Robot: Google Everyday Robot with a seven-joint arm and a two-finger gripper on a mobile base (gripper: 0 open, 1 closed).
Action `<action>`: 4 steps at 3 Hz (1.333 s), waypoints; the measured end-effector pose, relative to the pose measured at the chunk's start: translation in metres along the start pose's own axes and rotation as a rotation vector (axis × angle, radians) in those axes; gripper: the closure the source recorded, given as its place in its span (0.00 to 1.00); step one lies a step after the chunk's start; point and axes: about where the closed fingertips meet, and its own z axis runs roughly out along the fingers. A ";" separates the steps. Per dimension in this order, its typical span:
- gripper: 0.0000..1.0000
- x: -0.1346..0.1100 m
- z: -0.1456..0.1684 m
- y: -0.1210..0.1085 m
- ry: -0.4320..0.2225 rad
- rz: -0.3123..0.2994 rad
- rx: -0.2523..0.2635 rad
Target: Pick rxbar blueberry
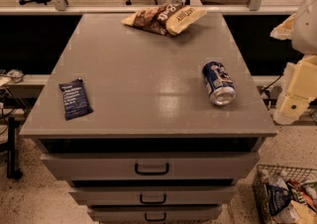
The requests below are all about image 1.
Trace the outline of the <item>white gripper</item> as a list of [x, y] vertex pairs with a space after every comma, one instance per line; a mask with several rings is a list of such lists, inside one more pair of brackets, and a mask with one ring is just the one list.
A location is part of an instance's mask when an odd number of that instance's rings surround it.
[[[294, 14], [290, 15], [270, 32], [270, 36], [291, 40], [294, 18]], [[317, 98], [317, 55], [305, 55], [298, 63], [289, 62], [282, 79], [272, 118], [279, 125], [290, 125]]]

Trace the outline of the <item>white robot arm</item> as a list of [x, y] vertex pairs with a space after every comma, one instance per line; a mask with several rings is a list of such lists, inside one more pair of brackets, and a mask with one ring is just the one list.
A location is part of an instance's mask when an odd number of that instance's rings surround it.
[[270, 35], [278, 40], [291, 40], [292, 47], [303, 54], [299, 62], [286, 65], [273, 112], [276, 123], [290, 125], [317, 98], [317, 0], [304, 0], [297, 12]]

